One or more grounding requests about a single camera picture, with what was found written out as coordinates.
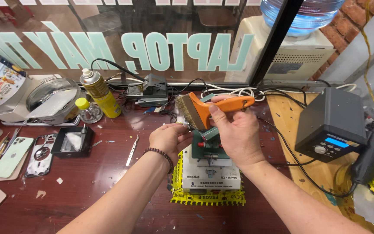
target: digital display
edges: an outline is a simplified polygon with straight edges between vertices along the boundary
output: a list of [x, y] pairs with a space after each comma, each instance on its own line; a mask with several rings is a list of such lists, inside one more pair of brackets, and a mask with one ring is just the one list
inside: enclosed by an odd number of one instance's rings
[[340, 146], [341, 148], [346, 148], [347, 146], [349, 146], [348, 144], [343, 143], [343, 142], [338, 141], [338, 140], [335, 140], [333, 138], [327, 138], [327, 139], [325, 139], [325, 141], [330, 142], [331, 144], [335, 144], [337, 146]]

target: yellow spray can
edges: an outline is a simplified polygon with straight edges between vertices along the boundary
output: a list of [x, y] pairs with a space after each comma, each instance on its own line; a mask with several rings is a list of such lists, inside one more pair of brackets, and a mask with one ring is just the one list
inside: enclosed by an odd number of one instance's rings
[[87, 68], [83, 69], [82, 72], [83, 75], [80, 77], [80, 83], [89, 92], [105, 115], [109, 118], [119, 116], [122, 109], [101, 74], [96, 71], [90, 71]]

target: yellow bottle cap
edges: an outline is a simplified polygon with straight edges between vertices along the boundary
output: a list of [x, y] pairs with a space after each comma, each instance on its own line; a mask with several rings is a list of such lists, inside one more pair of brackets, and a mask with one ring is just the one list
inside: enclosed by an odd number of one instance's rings
[[90, 103], [84, 97], [77, 99], [75, 104], [79, 109], [87, 109], [90, 106]]

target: beaded bracelet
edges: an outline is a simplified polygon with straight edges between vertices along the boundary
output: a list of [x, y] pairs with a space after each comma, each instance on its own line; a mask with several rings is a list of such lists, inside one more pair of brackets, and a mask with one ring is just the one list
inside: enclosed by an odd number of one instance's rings
[[166, 153], [164, 153], [163, 151], [161, 151], [159, 149], [149, 147], [146, 150], [144, 150], [144, 154], [146, 152], [149, 152], [149, 151], [157, 152], [160, 155], [164, 156], [168, 160], [168, 162], [169, 162], [169, 172], [168, 172], [168, 174], [171, 174], [174, 171], [174, 165], [172, 164], [172, 160]]

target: metal bowl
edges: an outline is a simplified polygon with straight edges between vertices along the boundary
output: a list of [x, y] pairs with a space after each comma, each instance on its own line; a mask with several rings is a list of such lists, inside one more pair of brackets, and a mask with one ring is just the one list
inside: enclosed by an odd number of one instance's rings
[[84, 93], [80, 90], [80, 87], [77, 85], [77, 83], [69, 78], [58, 78], [54, 80], [50, 80], [48, 82], [45, 82], [41, 85], [39, 85], [37, 88], [35, 88], [29, 95], [26, 101], [26, 106], [28, 111], [33, 111], [39, 105], [41, 105], [43, 102], [45, 102], [47, 99], [49, 99], [53, 94], [62, 91], [62, 90], [68, 90], [68, 89], [76, 89], [76, 95], [74, 99], [70, 100], [69, 103], [67, 103], [63, 109], [58, 111], [55, 115], [49, 116], [49, 117], [42, 117], [39, 118], [40, 120], [44, 121], [45, 123], [55, 125], [55, 124], [61, 124], [66, 121], [69, 121], [76, 117], [76, 115], [79, 114], [79, 110], [75, 106], [75, 101], [78, 98], [85, 97]]

